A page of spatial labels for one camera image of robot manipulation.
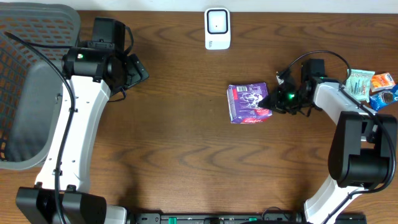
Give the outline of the red purple pad package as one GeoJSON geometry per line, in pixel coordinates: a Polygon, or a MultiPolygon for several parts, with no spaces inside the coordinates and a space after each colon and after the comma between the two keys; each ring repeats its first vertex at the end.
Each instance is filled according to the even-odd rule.
{"type": "Polygon", "coordinates": [[[261,123],[272,116],[271,110],[258,106],[268,96],[266,83],[229,85],[226,93],[231,123],[261,123]]]}

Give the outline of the green wipes packet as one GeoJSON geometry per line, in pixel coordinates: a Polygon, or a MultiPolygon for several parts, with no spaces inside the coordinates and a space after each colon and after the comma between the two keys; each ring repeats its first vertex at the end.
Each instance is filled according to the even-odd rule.
{"type": "Polygon", "coordinates": [[[348,78],[345,82],[345,90],[353,95],[358,101],[365,101],[369,103],[371,79],[375,75],[375,72],[347,69],[347,73],[348,78]]]}

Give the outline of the blue oreo cookie pack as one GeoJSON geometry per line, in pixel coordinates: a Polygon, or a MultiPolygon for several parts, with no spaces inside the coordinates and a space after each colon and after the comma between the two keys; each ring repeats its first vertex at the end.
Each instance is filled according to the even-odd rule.
{"type": "Polygon", "coordinates": [[[397,102],[397,85],[391,89],[380,91],[369,98],[369,104],[375,111],[397,102]]]}

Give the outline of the orange tissue packet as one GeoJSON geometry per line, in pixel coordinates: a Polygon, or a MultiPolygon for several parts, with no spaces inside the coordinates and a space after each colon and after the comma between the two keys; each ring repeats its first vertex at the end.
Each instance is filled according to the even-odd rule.
{"type": "Polygon", "coordinates": [[[391,89],[396,85],[390,73],[382,73],[374,75],[371,78],[371,91],[377,92],[381,90],[391,89]]]}

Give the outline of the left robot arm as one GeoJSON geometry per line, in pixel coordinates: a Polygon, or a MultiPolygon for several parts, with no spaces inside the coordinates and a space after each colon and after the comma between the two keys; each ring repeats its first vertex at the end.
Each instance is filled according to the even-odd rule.
{"type": "Polygon", "coordinates": [[[72,47],[62,58],[63,96],[45,163],[16,205],[30,223],[132,223],[128,209],[90,194],[93,145],[110,97],[146,80],[136,54],[72,47]]]}

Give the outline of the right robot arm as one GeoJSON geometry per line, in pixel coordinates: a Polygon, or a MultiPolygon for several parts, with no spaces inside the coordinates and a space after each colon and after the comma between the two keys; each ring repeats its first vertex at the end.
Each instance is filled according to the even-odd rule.
{"type": "Polygon", "coordinates": [[[280,114],[302,108],[324,111],[336,124],[328,155],[326,181],[305,201],[300,221],[335,223],[356,198],[384,190],[396,170],[397,120],[378,114],[350,95],[343,84],[327,77],[322,59],[301,64],[301,86],[290,69],[277,74],[279,86],[258,104],[280,114]]]}

